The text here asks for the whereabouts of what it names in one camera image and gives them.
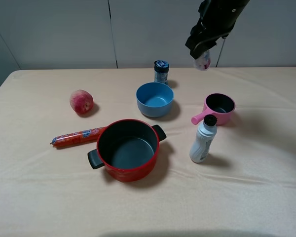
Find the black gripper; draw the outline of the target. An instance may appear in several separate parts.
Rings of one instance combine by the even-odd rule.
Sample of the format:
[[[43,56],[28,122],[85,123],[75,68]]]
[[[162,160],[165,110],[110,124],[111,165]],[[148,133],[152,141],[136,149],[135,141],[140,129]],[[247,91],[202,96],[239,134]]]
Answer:
[[[226,37],[249,0],[204,0],[198,9],[199,20],[191,29],[185,46],[193,59],[217,45],[215,40]]]

